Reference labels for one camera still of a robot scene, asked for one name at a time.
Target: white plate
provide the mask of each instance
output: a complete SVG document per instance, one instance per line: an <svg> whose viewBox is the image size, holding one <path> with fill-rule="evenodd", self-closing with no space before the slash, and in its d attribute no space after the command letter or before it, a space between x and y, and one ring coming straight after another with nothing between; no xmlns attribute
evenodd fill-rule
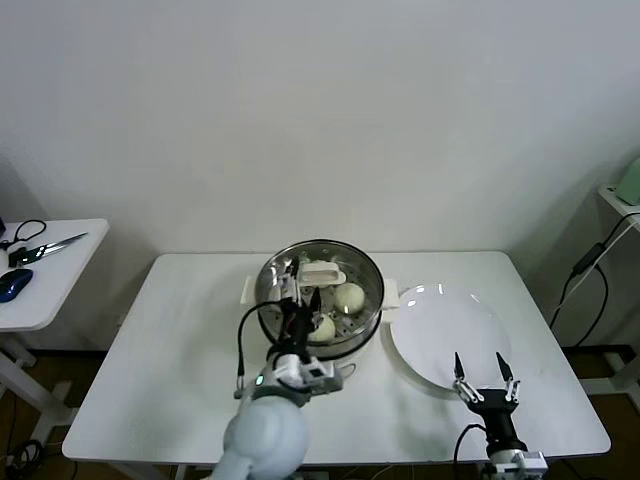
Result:
<svg viewBox="0 0 640 480"><path fill-rule="evenodd" d="M404 361L435 385L453 389L455 352L475 387L501 378L496 352L508 362L511 344L496 312L445 284L420 285L400 297L391 335Z"/></svg>

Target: table leg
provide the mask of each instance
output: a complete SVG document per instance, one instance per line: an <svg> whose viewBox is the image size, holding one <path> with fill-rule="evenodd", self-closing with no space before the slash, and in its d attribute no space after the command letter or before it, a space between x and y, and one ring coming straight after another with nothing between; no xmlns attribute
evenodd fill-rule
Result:
<svg viewBox="0 0 640 480"><path fill-rule="evenodd" d="M178 465L178 469L176 470L176 476L173 480L184 480L186 476L187 476L187 466Z"/></svg>
<svg viewBox="0 0 640 480"><path fill-rule="evenodd" d="M0 353L0 382L34 408L48 417L66 421L73 413L62 400L23 372L3 353Z"/></svg>
<svg viewBox="0 0 640 480"><path fill-rule="evenodd" d="M38 361L38 359L31 355L31 353L29 353L29 351L12 335L3 335L0 342L0 348L16 360L22 360L22 364L27 367L33 367Z"/></svg>
<svg viewBox="0 0 640 480"><path fill-rule="evenodd" d="M640 413L640 385L637 381L640 377L640 361L635 358L625 365L617 353L606 353L605 359L616 373L609 378L580 380L582 388L587 395L626 394Z"/></svg>
<svg viewBox="0 0 640 480"><path fill-rule="evenodd" d="M110 463L111 467L133 480L168 480L160 470L145 463Z"/></svg>
<svg viewBox="0 0 640 480"><path fill-rule="evenodd" d="M10 334L0 336L0 349L15 358L16 361L14 363L18 368L22 368L24 365L33 367L36 364L36 357L31 355L27 349ZM7 387L0 384L0 398L2 398L6 390Z"/></svg>

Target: computer mouse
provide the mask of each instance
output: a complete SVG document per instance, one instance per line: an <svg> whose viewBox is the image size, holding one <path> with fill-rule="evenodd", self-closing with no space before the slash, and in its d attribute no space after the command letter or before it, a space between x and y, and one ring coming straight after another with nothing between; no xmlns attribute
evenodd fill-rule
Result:
<svg viewBox="0 0 640 480"><path fill-rule="evenodd" d="M33 278L33 270L18 268L0 277L0 303L10 302L18 296Z"/></svg>

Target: white wall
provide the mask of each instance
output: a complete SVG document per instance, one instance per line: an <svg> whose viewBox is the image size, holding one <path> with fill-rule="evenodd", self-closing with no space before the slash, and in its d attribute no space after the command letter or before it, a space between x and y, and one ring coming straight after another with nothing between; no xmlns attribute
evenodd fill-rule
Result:
<svg viewBox="0 0 640 480"><path fill-rule="evenodd" d="M2 2L4 168L51 218L112 224L84 279L99 308L34 342L108 345L160 252L314 236L505 250L546 309L599 235L595 184L640 143L639 16L633 0Z"/></svg>

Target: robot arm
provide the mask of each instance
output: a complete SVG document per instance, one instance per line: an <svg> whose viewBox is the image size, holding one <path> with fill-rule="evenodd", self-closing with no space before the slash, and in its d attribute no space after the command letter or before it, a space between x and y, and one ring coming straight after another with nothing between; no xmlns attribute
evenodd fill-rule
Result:
<svg viewBox="0 0 640 480"><path fill-rule="evenodd" d="M490 480L538 480L547 471L547 462L540 452L529 452L520 441L511 420L518 407L520 381L513 379L511 367L496 352L504 389L475 389L465 378L460 357L456 353L454 386L469 410L484 420L487 433L486 464L481 476Z"/></svg>
<svg viewBox="0 0 640 480"><path fill-rule="evenodd" d="M320 317L320 292L316 289L307 305L297 287L296 271L294 262L280 279L282 331L255 381L236 392L242 401L225 431L224 454L214 480L281 480L291 475L309 445L301 407L313 396L342 389L342 377L333 363L320 362L307 351L307 337Z"/></svg>

